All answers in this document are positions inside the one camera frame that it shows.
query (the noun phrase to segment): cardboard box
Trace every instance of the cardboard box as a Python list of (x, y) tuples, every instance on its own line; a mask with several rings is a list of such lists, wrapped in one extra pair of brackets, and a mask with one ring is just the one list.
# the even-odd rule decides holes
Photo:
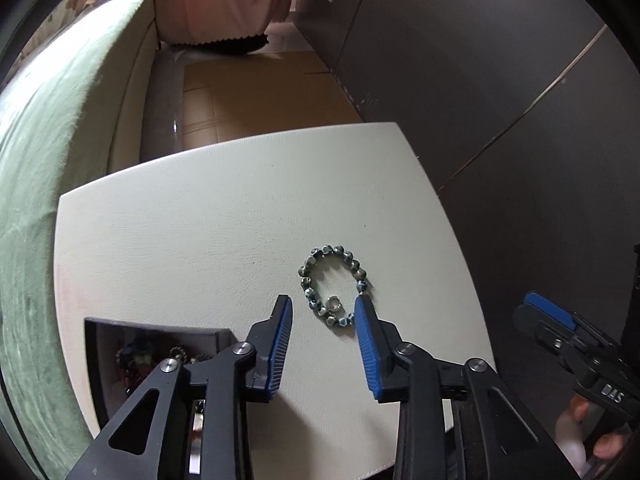
[(360, 122), (313, 51), (223, 57), (184, 68), (185, 150), (297, 128)]

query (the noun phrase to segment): finger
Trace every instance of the finger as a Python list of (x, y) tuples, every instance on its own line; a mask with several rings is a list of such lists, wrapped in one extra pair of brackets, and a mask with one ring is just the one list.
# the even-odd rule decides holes
[(569, 402), (569, 412), (576, 422), (582, 422), (589, 411), (589, 401), (578, 394)]
[(582, 471), (587, 455), (582, 442), (580, 423), (576, 422), (570, 410), (564, 410), (556, 420), (556, 444), (577, 472)]
[(622, 451), (624, 445), (624, 435), (607, 433), (601, 436), (593, 446), (593, 454), (602, 460), (613, 460)]

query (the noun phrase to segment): metal screw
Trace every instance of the metal screw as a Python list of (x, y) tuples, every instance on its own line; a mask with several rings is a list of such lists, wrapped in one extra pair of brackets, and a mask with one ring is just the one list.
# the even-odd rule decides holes
[(236, 355), (246, 355), (251, 350), (254, 349), (254, 346), (247, 341), (242, 341), (241, 343), (236, 343), (233, 347), (233, 352)]
[(173, 372), (174, 370), (178, 369), (178, 366), (180, 366), (180, 361), (178, 361), (178, 359), (174, 359), (173, 357), (169, 357), (168, 359), (163, 359), (162, 361), (160, 361), (160, 369), (168, 374), (169, 372)]
[(474, 357), (473, 359), (469, 359), (469, 368), (475, 372), (484, 372), (487, 368), (487, 364), (483, 359)]
[(411, 355), (415, 352), (415, 345), (413, 343), (402, 341), (396, 345), (396, 352), (402, 355)]

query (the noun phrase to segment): table top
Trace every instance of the table top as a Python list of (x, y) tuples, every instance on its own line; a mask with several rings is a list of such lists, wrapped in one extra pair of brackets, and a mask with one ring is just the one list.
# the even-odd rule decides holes
[[(153, 160), (60, 198), (58, 328), (92, 433), (85, 318), (230, 328), (242, 340), (288, 294), (294, 320), (280, 392), (248, 407), (256, 479), (355, 480), (390, 466), (398, 405), (372, 398), (353, 331), (325, 326), (300, 287), (298, 267), (323, 244), (353, 251), (378, 315), (402, 338), (438, 359), (493, 364), (460, 247), (395, 123), (250, 137)], [(335, 294), (352, 311), (351, 274), (320, 270), (321, 297)]]

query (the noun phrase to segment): beaded bracelet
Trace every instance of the beaded bracelet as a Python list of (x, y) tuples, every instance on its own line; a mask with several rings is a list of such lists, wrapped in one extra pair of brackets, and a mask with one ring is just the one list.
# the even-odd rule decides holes
[(360, 262), (358, 260), (353, 259), (353, 253), (345, 251), (344, 247), (341, 245), (336, 245), (335, 247), (325, 245), (322, 249), (313, 249), (311, 251), (311, 256), (309, 256), (306, 259), (305, 264), (298, 269), (298, 274), (302, 277), (300, 286), (305, 291), (305, 297), (309, 303), (309, 308), (313, 310), (318, 317), (323, 318), (327, 325), (347, 327), (350, 324), (353, 324), (353, 312), (338, 318), (336, 314), (343, 309), (342, 303), (338, 297), (331, 296), (327, 299), (326, 305), (323, 305), (322, 301), (320, 301), (316, 294), (316, 290), (312, 286), (312, 280), (309, 276), (312, 267), (315, 266), (320, 258), (331, 256), (332, 254), (347, 264), (353, 277), (356, 279), (356, 290), (358, 293), (365, 292), (369, 286), (369, 283), (367, 283), (367, 272), (360, 268)]

